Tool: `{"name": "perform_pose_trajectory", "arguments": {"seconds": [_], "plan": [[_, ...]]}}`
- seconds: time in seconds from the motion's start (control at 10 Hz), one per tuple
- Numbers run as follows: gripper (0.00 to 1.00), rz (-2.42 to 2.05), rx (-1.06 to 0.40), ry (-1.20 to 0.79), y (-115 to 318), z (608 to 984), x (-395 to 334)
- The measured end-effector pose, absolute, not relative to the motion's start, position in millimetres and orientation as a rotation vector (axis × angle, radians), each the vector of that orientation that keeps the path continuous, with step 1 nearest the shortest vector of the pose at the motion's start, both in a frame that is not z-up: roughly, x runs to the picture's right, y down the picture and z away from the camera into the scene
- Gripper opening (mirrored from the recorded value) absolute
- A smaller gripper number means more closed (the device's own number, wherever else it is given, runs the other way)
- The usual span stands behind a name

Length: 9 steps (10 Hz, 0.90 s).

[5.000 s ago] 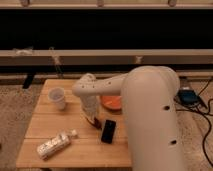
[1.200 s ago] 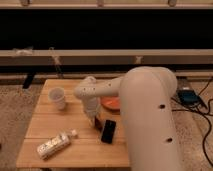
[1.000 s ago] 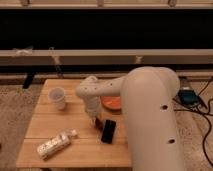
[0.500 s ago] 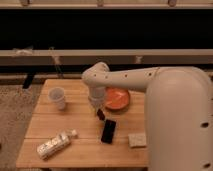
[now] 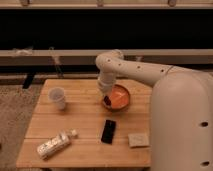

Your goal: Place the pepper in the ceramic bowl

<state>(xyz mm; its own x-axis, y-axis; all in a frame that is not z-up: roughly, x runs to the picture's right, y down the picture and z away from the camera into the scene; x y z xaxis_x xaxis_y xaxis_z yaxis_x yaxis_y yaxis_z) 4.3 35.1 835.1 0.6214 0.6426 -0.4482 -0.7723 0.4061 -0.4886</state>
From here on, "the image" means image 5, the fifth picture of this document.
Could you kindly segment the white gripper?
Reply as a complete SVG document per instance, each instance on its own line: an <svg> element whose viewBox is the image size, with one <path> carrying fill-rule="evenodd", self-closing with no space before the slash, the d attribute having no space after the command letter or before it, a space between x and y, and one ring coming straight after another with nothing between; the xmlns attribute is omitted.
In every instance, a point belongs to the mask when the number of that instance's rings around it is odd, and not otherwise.
<svg viewBox="0 0 213 171"><path fill-rule="evenodd" d="M101 79L98 79L98 88L102 92L102 99L109 99L110 92L112 91L112 87L115 84L115 80L112 79L109 82L105 82Z"/></svg>

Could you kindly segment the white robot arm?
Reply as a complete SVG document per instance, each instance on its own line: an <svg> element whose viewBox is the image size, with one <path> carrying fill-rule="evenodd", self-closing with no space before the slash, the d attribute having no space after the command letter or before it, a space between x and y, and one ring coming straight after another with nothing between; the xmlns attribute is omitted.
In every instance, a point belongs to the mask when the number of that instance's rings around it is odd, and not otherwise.
<svg viewBox="0 0 213 171"><path fill-rule="evenodd" d="M98 86L112 91L118 74L152 88L151 171L213 171L213 76L174 65L127 61L120 50L99 54Z"/></svg>

